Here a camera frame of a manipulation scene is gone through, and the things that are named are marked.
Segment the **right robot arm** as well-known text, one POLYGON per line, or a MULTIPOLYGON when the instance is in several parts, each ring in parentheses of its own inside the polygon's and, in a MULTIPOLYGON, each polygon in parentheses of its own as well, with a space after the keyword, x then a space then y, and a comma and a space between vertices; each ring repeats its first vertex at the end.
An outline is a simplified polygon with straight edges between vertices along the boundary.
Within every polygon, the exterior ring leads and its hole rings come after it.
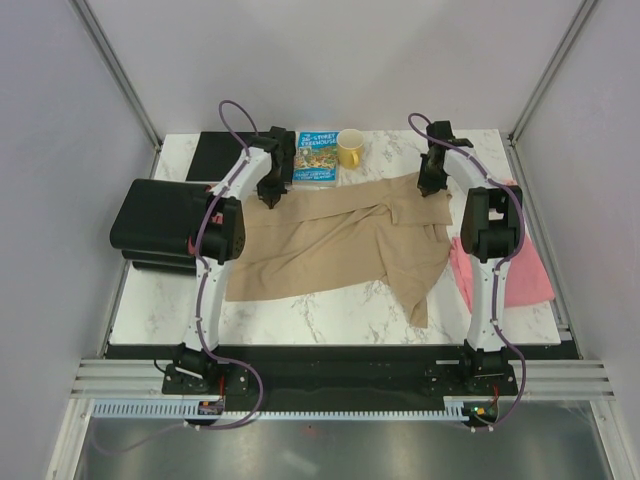
POLYGON ((450 122, 427 121, 419 128, 417 118, 425 116, 411 114, 409 124, 428 147, 421 155, 420 193, 434 195, 452 179, 466 194, 460 239, 470 256, 473 280, 466 344, 483 354, 498 352, 508 346, 501 331, 508 271, 524 244, 521 190, 496 180, 477 158, 471 141, 455 137, 450 122))

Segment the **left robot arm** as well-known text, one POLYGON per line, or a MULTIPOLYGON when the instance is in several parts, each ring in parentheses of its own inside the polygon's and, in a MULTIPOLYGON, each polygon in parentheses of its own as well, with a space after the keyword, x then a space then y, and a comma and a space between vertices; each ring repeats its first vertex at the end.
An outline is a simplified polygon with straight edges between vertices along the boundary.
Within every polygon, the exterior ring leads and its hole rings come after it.
POLYGON ((295 137, 273 127, 241 143, 241 153, 225 177, 207 192, 204 215, 192 250, 196 265, 193 319, 184 333, 187 348, 219 344, 222 302, 231 268, 246 243, 243 203, 256 194, 272 209, 287 193, 282 168, 295 150, 295 137))

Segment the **black pink drawer unit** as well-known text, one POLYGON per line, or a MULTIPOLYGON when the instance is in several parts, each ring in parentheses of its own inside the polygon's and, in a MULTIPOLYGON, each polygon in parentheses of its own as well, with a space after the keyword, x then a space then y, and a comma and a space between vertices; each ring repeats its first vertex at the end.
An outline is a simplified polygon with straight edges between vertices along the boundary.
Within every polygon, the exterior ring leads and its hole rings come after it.
POLYGON ((111 227, 111 246, 137 270, 193 276, 192 248, 209 189, 202 183, 134 180, 111 227))

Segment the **beige t shirt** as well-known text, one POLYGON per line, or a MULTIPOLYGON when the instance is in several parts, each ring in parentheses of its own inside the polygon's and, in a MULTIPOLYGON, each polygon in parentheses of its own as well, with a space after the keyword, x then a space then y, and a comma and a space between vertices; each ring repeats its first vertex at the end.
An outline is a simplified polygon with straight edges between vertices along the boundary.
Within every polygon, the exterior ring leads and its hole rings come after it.
POLYGON ((414 327, 448 260, 448 190, 423 195, 409 174, 323 190, 296 190, 274 208, 243 204, 244 250, 226 289, 231 302, 267 301, 381 281, 414 327))

